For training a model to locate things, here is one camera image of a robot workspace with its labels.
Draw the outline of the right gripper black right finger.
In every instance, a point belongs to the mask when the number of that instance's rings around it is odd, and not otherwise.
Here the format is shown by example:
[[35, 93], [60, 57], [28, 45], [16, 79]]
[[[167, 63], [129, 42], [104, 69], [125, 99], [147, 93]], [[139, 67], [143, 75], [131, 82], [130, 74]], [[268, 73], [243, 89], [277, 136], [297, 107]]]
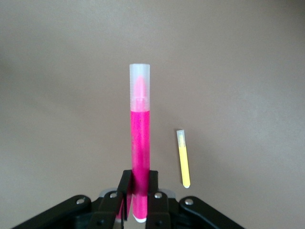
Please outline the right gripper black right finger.
[[158, 172], [149, 172], [147, 229], [242, 229], [243, 227], [195, 196], [179, 201], [159, 189]]

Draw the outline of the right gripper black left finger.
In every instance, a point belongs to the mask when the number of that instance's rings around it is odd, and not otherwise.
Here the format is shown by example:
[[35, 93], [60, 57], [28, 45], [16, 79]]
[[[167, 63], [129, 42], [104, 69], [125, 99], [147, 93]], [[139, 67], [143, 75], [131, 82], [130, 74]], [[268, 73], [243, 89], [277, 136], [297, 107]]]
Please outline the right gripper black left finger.
[[104, 190], [95, 200], [73, 196], [15, 226], [16, 229], [119, 229], [124, 228], [131, 202], [132, 171], [123, 171], [116, 189]]

